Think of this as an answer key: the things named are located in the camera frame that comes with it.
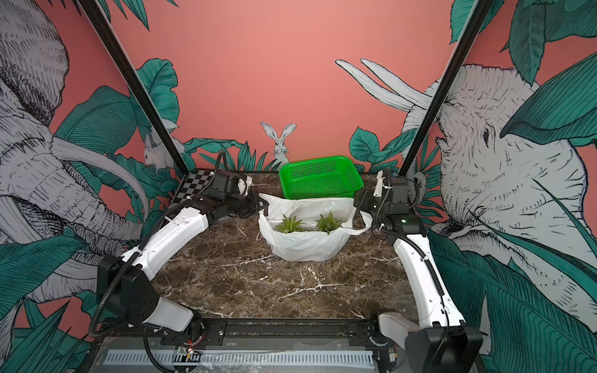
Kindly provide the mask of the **green pineapple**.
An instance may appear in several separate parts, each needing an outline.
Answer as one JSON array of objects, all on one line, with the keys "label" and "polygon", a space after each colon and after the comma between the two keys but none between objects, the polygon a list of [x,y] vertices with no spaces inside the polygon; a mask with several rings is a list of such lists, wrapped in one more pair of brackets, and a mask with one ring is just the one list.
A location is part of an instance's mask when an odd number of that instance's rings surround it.
[{"label": "green pineapple", "polygon": [[328,215],[320,214],[320,218],[317,219],[316,228],[318,232],[326,233],[329,235],[332,233],[332,231],[339,229],[341,225],[342,220],[336,219],[333,213],[330,212]]}]

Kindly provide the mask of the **yellow pineapple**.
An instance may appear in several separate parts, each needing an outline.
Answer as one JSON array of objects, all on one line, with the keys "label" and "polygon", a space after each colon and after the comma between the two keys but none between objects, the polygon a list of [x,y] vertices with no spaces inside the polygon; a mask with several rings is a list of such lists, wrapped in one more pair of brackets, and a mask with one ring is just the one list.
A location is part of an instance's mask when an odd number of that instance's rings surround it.
[{"label": "yellow pineapple", "polygon": [[279,233],[300,233],[304,232],[303,221],[295,216],[283,216],[281,223],[277,224],[275,230]]}]

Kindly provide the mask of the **white plastic bag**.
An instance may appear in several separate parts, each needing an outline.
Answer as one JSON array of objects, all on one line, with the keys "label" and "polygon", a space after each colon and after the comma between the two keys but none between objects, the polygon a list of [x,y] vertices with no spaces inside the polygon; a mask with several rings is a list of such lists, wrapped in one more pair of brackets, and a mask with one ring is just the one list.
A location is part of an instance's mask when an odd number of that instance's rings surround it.
[{"label": "white plastic bag", "polygon": [[[352,236],[367,232],[373,224],[371,214],[362,211],[360,215],[365,227],[353,228],[357,209],[352,198],[288,200],[269,194],[260,194],[259,197],[267,202],[267,207],[259,213],[261,235],[272,253],[286,261],[329,260],[340,252]],[[331,233],[319,231],[317,221],[329,215],[340,221],[340,227]],[[276,230],[285,217],[300,221],[302,231],[281,233]]]}]

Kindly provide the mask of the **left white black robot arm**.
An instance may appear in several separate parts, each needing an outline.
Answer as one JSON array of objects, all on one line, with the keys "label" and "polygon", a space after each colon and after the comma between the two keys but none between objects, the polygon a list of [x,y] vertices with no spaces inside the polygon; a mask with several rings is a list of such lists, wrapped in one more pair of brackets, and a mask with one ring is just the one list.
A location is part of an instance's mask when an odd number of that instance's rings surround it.
[{"label": "left white black robot arm", "polygon": [[230,171],[214,171],[199,193],[186,197],[154,223],[149,234],[121,256],[105,256],[97,266],[96,311],[89,334],[108,334],[98,325],[109,311],[130,326],[164,329],[168,335],[194,343],[201,339],[201,314],[157,294],[152,280],[186,244],[217,221],[250,217],[261,209],[253,180]]}]

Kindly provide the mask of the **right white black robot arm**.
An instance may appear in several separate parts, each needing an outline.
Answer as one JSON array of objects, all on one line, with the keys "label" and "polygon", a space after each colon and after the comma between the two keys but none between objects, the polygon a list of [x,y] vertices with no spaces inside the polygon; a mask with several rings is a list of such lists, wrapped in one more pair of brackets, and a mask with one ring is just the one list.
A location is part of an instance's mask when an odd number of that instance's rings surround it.
[{"label": "right white black robot arm", "polygon": [[380,313],[376,330],[403,351],[410,372],[469,372],[483,338],[449,295],[408,187],[407,179],[384,169],[377,175],[374,190],[363,188],[354,195],[354,206],[372,230],[385,236],[400,259],[418,310],[417,324],[397,312]]}]

